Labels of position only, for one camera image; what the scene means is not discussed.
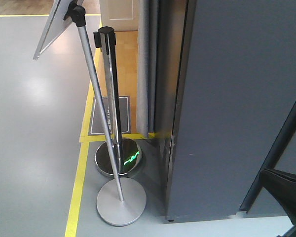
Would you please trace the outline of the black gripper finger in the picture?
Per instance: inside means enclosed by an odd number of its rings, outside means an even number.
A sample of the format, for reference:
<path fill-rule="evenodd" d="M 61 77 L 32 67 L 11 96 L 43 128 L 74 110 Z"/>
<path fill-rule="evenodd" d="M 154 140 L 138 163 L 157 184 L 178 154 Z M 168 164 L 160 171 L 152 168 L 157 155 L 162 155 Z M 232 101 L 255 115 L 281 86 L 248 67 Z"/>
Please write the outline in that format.
<path fill-rule="evenodd" d="M 265 168 L 260 183 L 278 201 L 292 224 L 296 224 L 296 174 Z"/>

